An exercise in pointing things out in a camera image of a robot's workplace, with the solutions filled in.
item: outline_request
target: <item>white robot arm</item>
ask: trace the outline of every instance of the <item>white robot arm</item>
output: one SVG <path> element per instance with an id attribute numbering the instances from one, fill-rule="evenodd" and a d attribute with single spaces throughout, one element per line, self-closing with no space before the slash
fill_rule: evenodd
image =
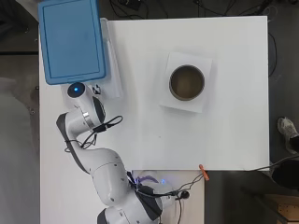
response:
<path id="1" fill-rule="evenodd" d="M 108 148 L 83 149 L 77 137 L 103 124 L 105 111 L 93 91 L 82 83 L 72 84 L 67 95 L 75 109 L 62 114 L 56 124 L 78 167 L 93 177 L 102 203 L 109 206 L 97 219 L 98 224 L 158 223 L 162 213 L 161 198 L 138 193 L 129 183 L 120 156 Z M 153 194 L 153 189 L 143 187 Z"/>

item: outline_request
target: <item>floor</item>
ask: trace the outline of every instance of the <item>floor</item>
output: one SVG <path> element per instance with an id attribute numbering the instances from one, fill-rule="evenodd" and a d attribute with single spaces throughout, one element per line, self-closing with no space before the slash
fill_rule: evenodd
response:
<path id="1" fill-rule="evenodd" d="M 204 16 L 204 10 L 197 8 L 192 0 L 145 0 L 149 8 L 149 19 L 164 19 L 164 11 L 160 2 L 168 13 L 169 18 L 194 18 Z M 223 13 L 229 0 L 204 1 L 204 6 Z M 228 15 L 238 15 L 247 8 L 261 3 L 261 0 L 237 0 Z M 280 116 L 292 119 L 299 128 L 299 4 L 291 5 L 285 1 L 273 4 L 278 9 L 271 8 L 268 24 L 269 32 L 275 37 L 278 50 L 277 68 L 269 78 L 269 113 L 270 113 L 270 152 L 271 161 L 278 161 L 289 156 L 284 149 L 283 139 L 276 129 L 276 120 Z M 101 17 L 109 20 L 118 18 L 108 0 L 99 0 Z M 124 8 L 129 14 L 146 17 L 147 8 L 144 4 L 138 12 Z M 0 39 L 0 51 L 5 50 L 37 50 L 37 22 L 23 11 L 23 16 L 29 24 L 28 33 L 11 32 Z M 217 15 L 207 12 L 207 17 Z M 36 154 L 38 155 L 38 57 L 37 56 L 0 56 L 0 77 L 17 79 L 19 88 L 15 95 L 24 102 L 32 112 Z M 210 172 L 210 181 L 206 183 L 206 224 L 222 223 L 276 223 L 250 196 L 243 193 L 246 188 L 258 193 L 276 193 L 298 195 L 297 191 L 287 190 L 276 185 L 272 180 L 260 172 Z"/>

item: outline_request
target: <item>black cable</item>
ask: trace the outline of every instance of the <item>black cable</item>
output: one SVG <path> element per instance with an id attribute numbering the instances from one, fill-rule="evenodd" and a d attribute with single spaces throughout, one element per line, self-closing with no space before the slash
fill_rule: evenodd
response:
<path id="1" fill-rule="evenodd" d="M 275 48 L 275 62 L 274 62 L 274 67 L 272 69 L 272 72 L 269 75 L 269 77 L 271 77 L 273 75 L 275 69 L 277 68 L 277 64 L 278 64 L 278 48 L 277 48 L 277 42 L 276 42 L 275 38 L 273 37 L 273 35 L 271 35 L 270 33 L 268 33 L 268 34 L 272 37 L 273 43 L 274 43 L 274 48 Z"/>
<path id="2" fill-rule="evenodd" d="M 194 181 L 193 183 L 191 183 L 188 189 L 181 189 L 181 190 L 179 190 L 178 192 L 182 192 L 182 191 L 188 191 L 188 190 L 190 190 L 190 189 L 192 188 L 192 186 L 193 186 L 195 183 L 201 181 L 201 179 L 202 179 L 203 177 L 204 177 L 204 176 L 202 175 L 198 180 L 196 180 L 196 181 Z"/>
<path id="3" fill-rule="evenodd" d="M 139 16 L 139 15 L 135 15 L 135 14 L 133 14 L 133 15 L 129 15 L 129 14 L 128 14 L 125 10 L 123 10 L 120 6 L 118 6 L 116 3 L 112 2 L 112 0 L 109 0 L 109 3 L 110 3 L 110 5 L 111 5 L 111 7 L 112 7 L 112 10 L 113 10 L 114 14 L 115 14 L 117 17 L 119 17 L 119 18 L 130 18 L 131 20 L 133 20 L 133 17 L 138 17 L 139 19 L 144 20 L 144 18 L 141 17 L 141 16 Z M 117 7 L 122 13 L 125 14 L 125 16 L 122 16 L 122 15 L 118 14 L 118 13 L 116 12 L 116 10 L 115 10 L 114 7 Z"/>
<path id="4" fill-rule="evenodd" d="M 268 166 L 265 166 L 265 167 L 261 167 L 261 168 L 257 168 L 257 169 L 249 170 L 249 171 L 259 171 L 259 170 L 263 170 L 263 169 L 266 169 L 266 168 L 271 168 L 273 166 L 280 165 L 284 161 L 288 161 L 288 160 L 292 160 L 292 159 L 296 159 L 296 158 L 299 158 L 299 155 L 294 155 L 294 156 L 286 157 L 286 158 L 284 158 L 284 159 L 282 159 L 280 161 L 277 161 L 277 162 L 273 163 L 272 165 L 268 165 Z"/>
<path id="5" fill-rule="evenodd" d="M 146 7 L 147 10 L 146 19 L 148 19 L 150 14 L 149 6 L 148 4 L 145 3 L 145 1 L 140 1 L 140 2 Z"/>
<path id="6" fill-rule="evenodd" d="M 204 10 L 204 17 L 205 17 L 206 16 L 206 9 L 203 8 L 203 10 Z"/>
<path id="7" fill-rule="evenodd" d="M 114 121 L 115 119 L 120 119 L 118 122 L 112 123 L 112 121 Z M 88 144 L 88 140 L 96 133 L 102 133 L 104 131 L 106 131 L 108 128 L 113 127 L 114 125 L 117 125 L 119 123 L 121 123 L 123 120 L 122 116 L 117 116 L 114 119 L 111 119 L 108 122 L 102 123 L 100 126 L 96 127 L 93 129 L 93 132 L 88 135 L 88 137 L 85 139 L 85 141 L 82 143 L 81 148 L 86 149 L 87 147 L 85 147 L 86 144 Z"/>
<path id="8" fill-rule="evenodd" d="M 164 197 L 164 196 L 178 196 L 178 194 L 181 193 L 182 191 L 190 190 L 190 189 L 192 188 L 192 186 L 193 186 L 195 183 L 199 182 L 202 178 L 203 178 L 203 175 L 200 174 L 200 175 L 198 175 L 192 182 L 187 183 L 187 184 L 184 184 L 184 185 L 182 185 L 179 189 L 172 190 L 172 191 L 169 191 L 169 192 L 164 193 L 164 194 L 155 194 L 155 193 L 148 194 L 148 193 L 145 193 L 145 192 L 143 192 L 143 191 L 140 191 L 140 190 L 137 188 L 137 184 L 133 183 L 131 180 L 129 180 L 129 182 L 130 182 L 131 186 L 132 186 L 133 188 L 135 188 L 136 193 L 139 193 L 139 194 L 141 194 L 141 195 L 143 195 L 143 196 L 146 196 L 146 197 L 149 197 L 149 198 L 161 198 L 161 197 Z"/>
<path id="9" fill-rule="evenodd" d="M 229 10 L 231 10 L 231 8 L 234 6 L 234 4 L 236 3 L 236 0 L 234 0 L 234 2 L 232 3 L 233 1 L 230 0 L 225 12 L 224 12 L 224 16 L 226 16 L 226 14 L 229 12 Z"/>
<path id="10" fill-rule="evenodd" d="M 178 203 L 179 203 L 179 216 L 178 216 L 178 224 L 179 224 L 180 219 L 181 219 L 181 202 L 180 202 L 180 198 L 179 197 L 178 197 Z"/>
<path id="11" fill-rule="evenodd" d="M 184 188 L 184 187 L 187 186 L 187 185 L 191 185 L 191 184 L 192 184 L 194 181 L 196 181 L 196 179 L 197 179 L 198 177 L 200 177 L 201 175 L 203 175 L 203 174 L 198 175 L 192 182 L 182 185 L 179 189 L 177 189 L 177 191 L 180 191 L 182 188 Z"/>
<path id="12" fill-rule="evenodd" d="M 93 132 L 90 133 L 90 135 L 88 135 L 88 137 L 84 140 L 83 143 L 80 143 L 78 140 L 74 139 L 74 140 L 68 140 L 68 141 L 65 141 L 66 143 L 70 143 L 70 142 L 77 142 L 80 144 L 80 147 L 82 149 L 87 149 L 89 148 L 91 145 L 94 145 L 96 144 L 96 138 L 97 138 L 97 134 L 98 133 L 102 133 L 104 131 L 106 131 L 107 129 L 121 123 L 123 120 L 123 117 L 122 116 L 117 116 L 115 117 L 114 119 L 111 119 L 110 121 L 108 122 L 105 122 L 105 123 L 102 123 L 100 126 L 96 127 L 93 129 Z M 70 152 L 68 148 L 65 148 L 64 149 L 65 152 Z"/>
<path id="13" fill-rule="evenodd" d="M 194 2 L 194 3 L 195 3 L 196 5 L 198 5 L 199 7 L 205 9 L 206 11 L 209 11 L 209 12 L 214 13 L 214 14 L 219 15 L 219 16 L 225 16 L 224 14 L 221 14 L 221 13 L 216 12 L 216 11 L 213 11 L 213 10 L 207 8 L 207 7 L 204 7 L 199 1 Z"/>
<path id="14" fill-rule="evenodd" d="M 248 9 L 244 10 L 243 12 L 241 12 L 240 14 L 238 14 L 238 16 L 241 16 L 241 15 L 244 14 L 245 12 L 251 11 L 251 10 L 253 10 L 254 8 L 256 8 L 256 7 L 260 7 L 260 6 L 261 6 L 261 4 L 255 6 L 255 7 L 250 7 L 250 8 L 248 8 Z"/>
<path id="15" fill-rule="evenodd" d="M 199 17 L 199 4 L 197 4 L 197 17 Z"/>
<path id="16" fill-rule="evenodd" d="M 160 6 L 161 10 L 164 12 L 164 14 L 165 14 L 166 18 L 168 19 L 168 18 L 169 18 L 169 16 L 168 16 L 168 13 L 167 13 L 167 11 L 166 11 L 166 9 L 165 9 L 165 7 L 164 7 L 164 5 L 163 5 L 162 1 L 161 1 L 161 0 L 156 0 L 156 1 L 157 1 L 157 3 L 159 4 L 159 6 Z"/>

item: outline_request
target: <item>blue tray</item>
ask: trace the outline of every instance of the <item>blue tray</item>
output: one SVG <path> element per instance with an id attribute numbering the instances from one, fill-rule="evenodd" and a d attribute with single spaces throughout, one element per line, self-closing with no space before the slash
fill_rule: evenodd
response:
<path id="1" fill-rule="evenodd" d="M 106 76 L 97 0 L 51 0 L 38 5 L 46 81 L 50 85 Z"/>

